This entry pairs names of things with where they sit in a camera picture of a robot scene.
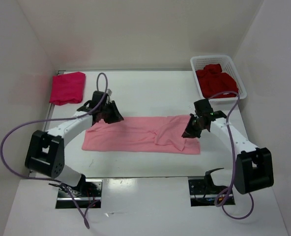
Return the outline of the dark red t-shirt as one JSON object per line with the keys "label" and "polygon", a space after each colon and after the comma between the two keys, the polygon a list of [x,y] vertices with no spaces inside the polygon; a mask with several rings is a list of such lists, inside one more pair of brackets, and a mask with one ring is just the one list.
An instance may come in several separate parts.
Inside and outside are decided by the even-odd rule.
{"label": "dark red t-shirt", "polygon": [[230,98],[238,93],[235,80],[222,71],[220,64],[208,64],[196,70],[196,76],[204,98]]}

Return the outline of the magenta t-shirt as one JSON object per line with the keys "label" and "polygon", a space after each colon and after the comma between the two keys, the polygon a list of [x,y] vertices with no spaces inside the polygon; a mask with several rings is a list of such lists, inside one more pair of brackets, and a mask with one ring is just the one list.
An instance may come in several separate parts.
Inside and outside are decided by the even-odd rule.
{"label": "magenta t-shirt", "polygon": [[85,83],[86,75],[82,72],[53,76],[49,102],[58,106],[81,103]]}

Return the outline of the light pink t-shirt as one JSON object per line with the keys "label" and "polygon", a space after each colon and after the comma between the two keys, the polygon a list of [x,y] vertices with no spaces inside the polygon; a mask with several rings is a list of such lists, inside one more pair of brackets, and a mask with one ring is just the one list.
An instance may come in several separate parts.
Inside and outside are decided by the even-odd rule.
{"label": "light pink t-shirt", "polygon": [[199,155],[198,139],[182,137],[189,118],[188,115],[125,117],[112,124],[100,121],[86,131],[82,150]]}

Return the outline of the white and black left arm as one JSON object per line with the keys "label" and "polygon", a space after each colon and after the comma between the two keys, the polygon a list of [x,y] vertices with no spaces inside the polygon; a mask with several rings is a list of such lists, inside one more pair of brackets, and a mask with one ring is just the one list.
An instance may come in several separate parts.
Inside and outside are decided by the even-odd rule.
{"label": "white and black left arm", "polygon": [[85,195],[93,185],[86,176],[65,164],[65,147],[83,131],[91,128],[100,120],[111,124],[124,120],[114,101],[103,102],[92,114],[83,105],[72,120],[65,121],[47,131],[37,130],[32,134],[25,166],[66,185],[74,196]]}

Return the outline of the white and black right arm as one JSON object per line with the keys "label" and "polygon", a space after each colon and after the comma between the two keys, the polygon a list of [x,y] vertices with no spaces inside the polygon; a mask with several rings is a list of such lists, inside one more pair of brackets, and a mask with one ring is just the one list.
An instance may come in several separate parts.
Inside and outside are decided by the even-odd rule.
{"label": "white and black right arm", "polygon": [[195,114],[190,115],[182,137],[200,138],[203,130],[218,137],[235,158],[233,184],[240,194],[272,187],[274,174],[270,150],[250,142],[229,122],[228,115],[213,110],[208,99],[196,101],[194,107]]}

